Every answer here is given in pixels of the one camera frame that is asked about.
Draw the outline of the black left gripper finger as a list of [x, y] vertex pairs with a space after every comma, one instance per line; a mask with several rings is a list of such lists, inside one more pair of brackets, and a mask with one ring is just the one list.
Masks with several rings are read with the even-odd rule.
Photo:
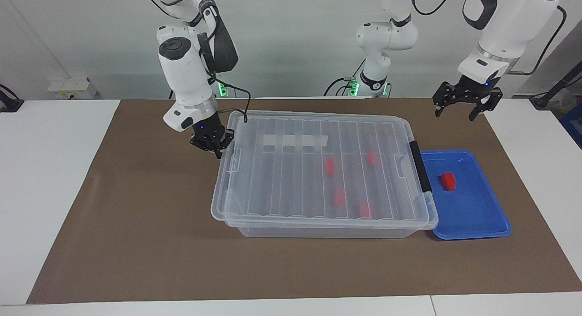
[[482, 98], [476, 98], [475, 107], [469, 115], [469, 121], [474, 121], [478, 115], [486, 111], [493, 111], [502, 97], [503, 94], [489, 94]]
[[435, 116], [440, 117], [444, 108], [451, 104], [451, 100], [454, 98], [455, 86], [449, 84], [449, 82], [443, 82], [440, 84], [435, 94], [432, 96], [432, 102], [435, 106]]

